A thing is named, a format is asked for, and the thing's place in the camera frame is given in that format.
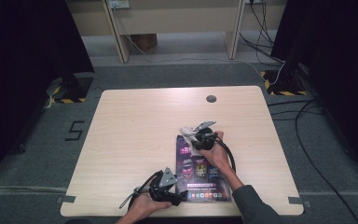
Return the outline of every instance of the hand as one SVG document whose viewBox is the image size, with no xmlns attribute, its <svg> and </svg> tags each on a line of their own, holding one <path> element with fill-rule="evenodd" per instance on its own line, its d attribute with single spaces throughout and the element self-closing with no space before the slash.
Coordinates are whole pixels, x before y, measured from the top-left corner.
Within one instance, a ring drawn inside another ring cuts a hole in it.
<svg viewBox="0 0 358 224">
<path fill-rule="evenodd" d="M 217 133 L 217 140 L 223 141 L 223 132 Z M 228 162 L 228 155 L 226 150 L 217 142 L 214 142 L 214 145 L 211 150 L 201 150 L 200 154 L 205 157 L 211 165 L 217 167 L 220 173 L 226 178 L 229 186 L 232 191 L 243 186 L 243 183 L 235 174 L 234 170 L 231 168 L 231 165 Z"/>
<path fill-rule="evenodd" d="M 217 139 L 223 141 L 224 133 L 221 131 L 215 132 L 217 133 Z M 226 150 L 217 142 L 214 142 L 214 145 L 211 150 L 200 151 L 200 154 L 205 157 L 211 165 L 217 167 L 221 172 L 224 172 L 226 169 L 230 168 L 228 162 L 228 155 Z"/>
<path fill-rule="evenodd" d="M 150 197 L 149 192 L 141 193 L 130 207 L 128 213 L 122 217 L 117 223 L 135 223 L 146 217 L 152 215 L 152 213 L 159 209 L 165 209 L 171 207 L 172 204 L 168 202 L 155 202 Z"/>
</svg>

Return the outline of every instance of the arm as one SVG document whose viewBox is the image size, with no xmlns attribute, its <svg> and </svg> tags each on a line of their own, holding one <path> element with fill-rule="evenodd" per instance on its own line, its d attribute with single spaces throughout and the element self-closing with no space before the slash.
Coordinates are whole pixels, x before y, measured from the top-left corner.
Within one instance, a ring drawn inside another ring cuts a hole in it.
<svg viewBox="0 0 358 224">
<path fill-rule="evenodd" d="M 216 132 L 217 137 L 223 140 L 223 132 Z M 228 162 L 226 151 L 217 142 L 211 150 L 201 150 L 200 154 L 204 156 L 213 166 L 217 167 L 220 173 L 226 178 L 233 193 L 232 196 L 243 216 L 245 223 L 282 223 L 279 215 L 267 204 L 263 203 L 250 186 L 244 186 L 241 180 L 235 174 Z"/>
<path fill-rule="evenodd" d="M 155 202 L 150 198 L 148 192 L 140 194 L 130 207 L 127 214 L 122 217 L 117 224 L 132 224 L 136 223 L 139 220 L 142 220 L 146 217 L 149 217 L 152 213 L 158 211 L 159 209 L 165 209 L 171 207 L 171 203 Z"/>
</svg>

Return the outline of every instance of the gray carpet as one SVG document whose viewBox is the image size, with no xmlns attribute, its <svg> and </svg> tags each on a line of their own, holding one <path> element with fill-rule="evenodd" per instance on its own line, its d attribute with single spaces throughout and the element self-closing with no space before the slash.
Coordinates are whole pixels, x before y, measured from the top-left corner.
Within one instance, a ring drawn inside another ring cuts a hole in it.
<svg viewBox="0 0 358 224">
<path fill-rule="evenodd" d="M 265 65 L 256 64 L 260 71 Z M 61 205 L 75 170 L 77 158 L 87 135 L 92 116 L 103 90 L 264 85 L 253 68 L 243 63 L 182 64 L 96 67 L 83 104 L 54 104 L 40 114 L 25 147 L 26 152 L 6 156 L 0 165 L 0 223 L 65 223 L 73 217 L 62 217 Z M 268 104 L 309 100 L 312 96 L 271 96 L 264 90 Z M 302 104 L 271 106 L 270 112 L 299 110 Z M 323 113 L 320 107 L 311 112 Z M 296 113 L 273 115 L 275 119 L 292 119 Z M 75 120 L 83 130 L 78 141 L 69 133 Z M 348 209 L 321 179 L 296 139 L 293 120 L 275 120 L 275 127 L 303 201 L 310 203 L 299 217 L 282 217 L 284 223 L 354 223 Z M 341 193 L 358 216 L 358 162 L 345 153 L 324 115 L 308 113 L 298 121 L 298 129 L 307 152 L 326 179 Z M 88 217 L 92 223 L 114 223 L 117 217 Z M 153 219 L 145 223 L 234 223 L 238 219 Z"/>
</svg>

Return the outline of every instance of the colorful graphics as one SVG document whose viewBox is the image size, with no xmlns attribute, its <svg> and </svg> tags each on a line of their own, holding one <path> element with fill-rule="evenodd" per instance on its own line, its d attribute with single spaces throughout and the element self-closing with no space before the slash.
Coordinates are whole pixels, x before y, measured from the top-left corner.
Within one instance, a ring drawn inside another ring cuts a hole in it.
<svg viewBox="0 0 358 224">
<path fill-rule="evenodd" d="M 176 138 L 176 175 L 176 192 L 188 190 L 188 202 L 231 202 L 225 178 L 204 157 L 192 157 L 182 135 Z"/>
</svg>

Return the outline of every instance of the round hole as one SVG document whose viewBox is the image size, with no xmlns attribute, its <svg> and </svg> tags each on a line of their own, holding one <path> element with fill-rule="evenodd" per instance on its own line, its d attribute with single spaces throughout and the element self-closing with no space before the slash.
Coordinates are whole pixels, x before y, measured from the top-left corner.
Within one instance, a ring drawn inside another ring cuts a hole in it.
<svg viewBox="0 0 358 224">
<path fill-rule="evenodd" d="M 216 102 L 216 97 L 214 95 L 209 95 L 206 97 L 206 101 L 208 101 L 209 103 L 214 103 Z"/>
</svg>

